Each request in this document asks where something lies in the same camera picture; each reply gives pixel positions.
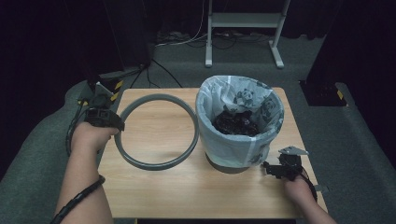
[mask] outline trash bag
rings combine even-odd
[[[284,107],[277,94],[264,83],[239,76],[213,76],[204,81],[195,101],[200,139],[206,156],[222,167],[246,168],[268,156],[269,146],[282,127]],[[258,125],[255,136],[224,134],[213,125],[224,111],[250,111]]]

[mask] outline hand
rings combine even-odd
[[[296,176],[293,181],[283,178],[286,195],[297,204],[304,202],[313,202],[315,199],[312,196],[311,189],[301,176]]]
[[[88,122],[80,123],[72,137],[72,152],[74,150],[94,150],[96,153],[104,148],[111,135],[118,133],[116,128],[97,128]]]

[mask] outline forearm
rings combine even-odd
[[[326,213],[314,200],[298,203],[306,221],[309,224],[335,224],[332,217]]]
[[[56,208],[58,213],[71,199],[99,179],[96,153],[74,148],[67,163],[61,195]],[[100,186],[82,200],[62,223],[111,223],[112,217],[103,187]]]

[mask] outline gray carpet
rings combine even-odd
[[[185,88],[200,87],[206,78],[214,75],[252,77],[283,88],[305,148],[311,152],[318,182],[330,189],[324,194],[329,213],[339,223],[394,223],[396,172],[367,128],[347,86],[337,84],[348,102],[345,107],[309,106],[301,91],[298,81],[306,79],[322,41],[281,38],[278,47],[285,63],[282,70],[276,68],[266,42],[237,43],[230,49],[214,49],[212,68],[205,68],[205,48],[158,47],[153,58]],[[215,40],[215,45],[224,48],[230,42]],[[177,83],[153,63],[133,88],[154,88],[149,85],[148,74],[161,88],[177,87]],[[122,89],[128,89],[135,78],[136,75],[125,77]],[[64,107],[38,123],[25,140],[0,183],[0,223],[50,222],[67,162],[66,130],[84,84],[72,87],[65,96]],[[116,219],[116,223],[133,221]]]

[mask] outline dark background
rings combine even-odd
[[[155,42],[152,34],[157,31],[195,35],[202,16],[202,1],[198,0],[146,0],[143,13],[141,7],[131,5],[141,6],[142,1],[115,1],[134,8],[134,13],[123,11],[125,17],[112,14],[122,7],[108,2],[0,2],[0,71],[5,99],[0,116],[1,176],[29,132],[63,106],[64,95],[72,86],[99,74],[148,64],[149,48],[141,41]],[[215,3],[217,11],[278,11],[282,7],[279,1]],[[395,3],[382,0],[291,1],[282,33],[289,38],[328,34],[307,80],[318,84],[345,82],[393,165],[390,139],[395,122],[390,115],[395,114],[394,9]],[[139,19],[137,23],[122,26],[131,15]],[[125,42],[123,36],[134,38]]]

